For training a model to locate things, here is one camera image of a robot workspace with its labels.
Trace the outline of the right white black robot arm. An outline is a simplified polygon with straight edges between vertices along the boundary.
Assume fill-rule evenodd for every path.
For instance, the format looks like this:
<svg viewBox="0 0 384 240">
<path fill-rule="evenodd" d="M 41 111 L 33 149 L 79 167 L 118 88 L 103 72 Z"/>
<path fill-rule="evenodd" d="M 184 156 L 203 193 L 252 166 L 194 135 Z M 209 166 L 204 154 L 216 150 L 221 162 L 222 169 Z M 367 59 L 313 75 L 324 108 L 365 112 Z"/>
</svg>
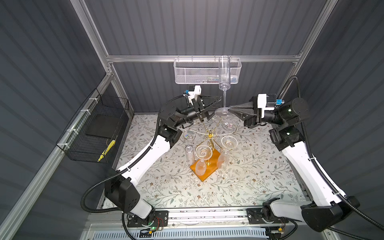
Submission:
<svg viewBox="0 0 384 240">
<path fill-rule="evenodd" d="M 302 124 L 310 116 L 308 103 L 300 97 L 283 104 L 280 100 L 274 103 L 268 100 L 267 94 L 260 94 L 245 104 L 230 106 L 229 112 L 249 129 L 263 124 L 275 125 L 269 131 L 271 141 L 296 171 L 309 200 L 272 198 L 263 203 L 263 219 L 266 223 L 273 223 L 278 218 L 300 221 L 321 232 L 347 218 L 360 202 L 354 196 L 348 197 L 309 153 L 309 142 L 297 128 L 297 124 Z"/>
</svg>

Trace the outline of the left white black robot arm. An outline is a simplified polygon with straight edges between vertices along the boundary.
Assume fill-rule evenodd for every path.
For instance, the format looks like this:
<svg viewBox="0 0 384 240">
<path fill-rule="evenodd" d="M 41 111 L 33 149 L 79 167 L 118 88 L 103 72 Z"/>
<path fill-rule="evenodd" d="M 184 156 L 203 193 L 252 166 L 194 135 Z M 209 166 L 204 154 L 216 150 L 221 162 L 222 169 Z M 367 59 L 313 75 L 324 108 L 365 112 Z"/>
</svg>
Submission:
<svg viewBox="0 0 384 240">
<path fill-rule="evenodd" d="M 221 97 L 197 96 L 180 109 L 178 98 L 166 102 L 159 110 L 154 137 L 131 161 L 116 170 L 117 176 L 105 182 L 105 197 L 117 211 L 133 214 L 149 225 L 155 218 L 155 208 L 140 195 L 136 186 L 149 168 L 168 152 L 182 136 L 182 128 L 190 127 L 195 120 L 203 122 L 213 115 L 209 109 Z"/>
</svg>

